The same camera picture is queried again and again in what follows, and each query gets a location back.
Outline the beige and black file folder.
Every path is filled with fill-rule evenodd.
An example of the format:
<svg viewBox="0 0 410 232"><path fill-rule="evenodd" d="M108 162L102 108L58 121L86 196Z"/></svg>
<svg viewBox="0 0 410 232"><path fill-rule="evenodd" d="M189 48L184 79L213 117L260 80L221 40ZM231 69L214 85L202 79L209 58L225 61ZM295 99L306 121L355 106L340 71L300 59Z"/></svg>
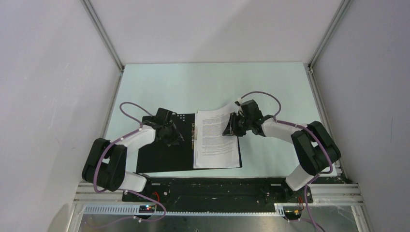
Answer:
<svg viewBox="0 0 410 232"><path fill-rule="evenodd" d="M195 115L174 114L172 120L183 136L184 141L179 145L172 146L154 142L140 148L137 158L137 172L159 173L196 170L193 168L194 151L191 148L191 124L195 123ZM242 167L240 148L239 155Z"/></svg>

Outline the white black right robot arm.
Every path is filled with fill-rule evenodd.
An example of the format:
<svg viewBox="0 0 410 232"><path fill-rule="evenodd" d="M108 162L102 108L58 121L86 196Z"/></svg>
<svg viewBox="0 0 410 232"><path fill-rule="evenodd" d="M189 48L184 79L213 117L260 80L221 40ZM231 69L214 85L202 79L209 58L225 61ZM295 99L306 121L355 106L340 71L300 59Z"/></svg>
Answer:
<svg viewBox="0 0 410 232"><path fill-rule="evenodd" d="M315 177L333 171L333 164L341 152L321 122L301 125L263 115L254 100L236 101L239 111L231 113L223 136L245 136L247 131L262 137L273 137L294 146L299 165L282 183L281 195L287 202L294 202L301 195L300 189Z"/></svg>

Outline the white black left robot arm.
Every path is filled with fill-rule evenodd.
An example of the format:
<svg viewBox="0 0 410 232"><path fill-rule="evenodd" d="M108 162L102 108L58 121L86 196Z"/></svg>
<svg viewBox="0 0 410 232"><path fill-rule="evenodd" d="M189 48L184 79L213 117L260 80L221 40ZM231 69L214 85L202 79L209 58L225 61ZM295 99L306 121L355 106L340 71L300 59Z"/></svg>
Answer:
<svg viewBox="0 0 410 232"><path fill-rule="evenodd" d="M140 127L116 140L96 139L90 149L82 170L82 179L94 185L97 193L119 189L134 195L141 201L148 201L153 188L147 185L147 178L126 171L127 155L154 142L166 146L179 145L183 137L172 121L174 112L159 108L154 116L140 123Z"/></svg>

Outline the printed text paper sheets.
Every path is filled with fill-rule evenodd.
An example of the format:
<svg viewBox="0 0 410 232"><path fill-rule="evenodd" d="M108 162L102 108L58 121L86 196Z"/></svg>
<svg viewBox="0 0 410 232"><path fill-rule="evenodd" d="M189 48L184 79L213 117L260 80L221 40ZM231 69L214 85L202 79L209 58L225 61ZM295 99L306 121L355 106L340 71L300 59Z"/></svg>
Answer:
<svg viewBox="0 0 410 232"><path fill-rule="evenodd" d="M237 106L229 103L212 111L198 111L195 115L194 169L239 168L238 138L223 136L230 114Z"/></svg>

